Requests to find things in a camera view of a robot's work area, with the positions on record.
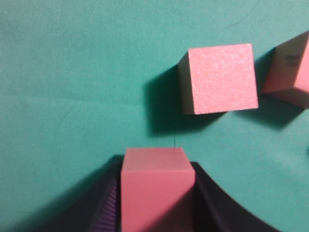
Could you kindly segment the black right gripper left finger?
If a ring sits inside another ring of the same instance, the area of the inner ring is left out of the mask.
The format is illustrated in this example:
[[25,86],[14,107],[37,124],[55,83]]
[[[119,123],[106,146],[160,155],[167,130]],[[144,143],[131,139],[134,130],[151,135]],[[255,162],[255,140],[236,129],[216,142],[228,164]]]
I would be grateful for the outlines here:
[[120,171],[123,156],[115,155],[99,171],[98,180],[74,203],[33,232],[120,231]]

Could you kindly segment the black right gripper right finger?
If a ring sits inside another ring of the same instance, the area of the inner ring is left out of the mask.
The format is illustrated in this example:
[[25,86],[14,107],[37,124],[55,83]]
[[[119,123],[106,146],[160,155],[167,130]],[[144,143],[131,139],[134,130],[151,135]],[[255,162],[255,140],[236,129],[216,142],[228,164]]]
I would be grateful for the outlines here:
[[200,166],[191,162],[194,186],[195,232],[277,232],[278,229],[242,207]]

